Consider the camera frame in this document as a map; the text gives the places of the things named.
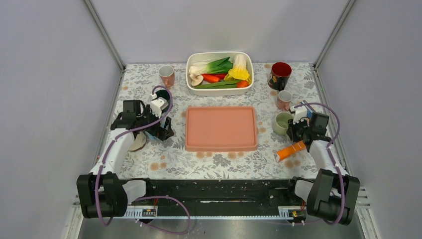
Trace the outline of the light green mug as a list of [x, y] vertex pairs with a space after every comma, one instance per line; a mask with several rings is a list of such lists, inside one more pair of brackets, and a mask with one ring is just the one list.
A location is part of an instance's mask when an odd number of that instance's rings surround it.
[[286, 135], [288, 130], [288, 121], [292, 120], [294, 116], [290, 113], [282, 112], [277, 114], [272, 120], [272, 130], [277, 135]]

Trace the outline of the small pink mug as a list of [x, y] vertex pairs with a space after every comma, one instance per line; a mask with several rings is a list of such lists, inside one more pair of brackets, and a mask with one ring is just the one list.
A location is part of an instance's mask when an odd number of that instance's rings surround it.
[[286, 90], [282, 90], [277, 95], [276, 107], [280, 110], [288, 111], [293, 95]]

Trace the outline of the dark teal mug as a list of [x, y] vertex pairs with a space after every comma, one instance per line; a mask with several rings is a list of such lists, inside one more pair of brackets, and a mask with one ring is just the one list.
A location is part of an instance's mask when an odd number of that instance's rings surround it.
[[162, 98], [167, 102], [168, 105], [170, 104], [170, 94], [166, 89], [157, 90], [155, 94], [157, 98]]

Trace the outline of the large pink mug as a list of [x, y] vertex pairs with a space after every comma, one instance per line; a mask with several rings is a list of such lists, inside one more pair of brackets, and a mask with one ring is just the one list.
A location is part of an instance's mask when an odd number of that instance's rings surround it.
[[170, 89], [175, 83], [175, 70], [171, 65], [162, 66], [159, 69], [159, 76], [163, 84]]

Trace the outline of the black mug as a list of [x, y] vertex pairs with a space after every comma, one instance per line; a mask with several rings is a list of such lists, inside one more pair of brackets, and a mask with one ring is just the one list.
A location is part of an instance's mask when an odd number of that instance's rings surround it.
[[269, 79], [267, 81], [268, 86], [273, 90], [284, 90], [291, 73], [292, 68], [289, 64], [284, 62], [277, 62], [273, 64], [271, 67]]

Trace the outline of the blue patterned mug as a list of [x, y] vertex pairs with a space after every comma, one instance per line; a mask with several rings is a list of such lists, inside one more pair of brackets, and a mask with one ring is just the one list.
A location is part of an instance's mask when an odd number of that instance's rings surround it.
[[145, 131], [144, 133], [145, 133], [146, 137], [148, 138], [148, 140], [149, 140], [151, 143], [155, 143], [155, 142], [159, 142], [159, 141], [160, 141], [160, 139], [159, 139], [159, 138], [157, 138], [156, 136], [154, 136], [154, 135], [150, 134], [149, 132]]

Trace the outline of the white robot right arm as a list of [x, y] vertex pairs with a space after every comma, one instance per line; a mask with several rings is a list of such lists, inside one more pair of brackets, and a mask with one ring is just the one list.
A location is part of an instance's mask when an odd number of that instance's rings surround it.
[[331, 138], [326, 135], [328, 120], [329, 116], [320, 113], [288, 120], [287, 136], [293, 142], [304, 143], [318, 174], [313, 180], [294, 177], [285, 197], [292, 205], [305, 201], [309, 215], [330, 225], [348, 225], [354, 215], [360, 181], [348, 174], [331, 151]]

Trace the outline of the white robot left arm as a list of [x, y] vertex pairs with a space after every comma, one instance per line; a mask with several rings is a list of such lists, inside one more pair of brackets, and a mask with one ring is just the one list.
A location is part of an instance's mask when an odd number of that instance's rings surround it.
[[120, 180], [119, 173], [125, 155], [146, 133], [166, 140], [174, 135], [171, 118], [167, 116], [172, 101], [156, 97], [149, 104], [141, 100], [126, 100], [122, 112], [110, 126], [111, 140], [100, 160], [89, 174], [77, 179], [77, 190], [84, 218], [114, 218], [124, 216], [127, 206], [136, 199], [144, 205], [154, 200], [153, 189], [144, 180]]

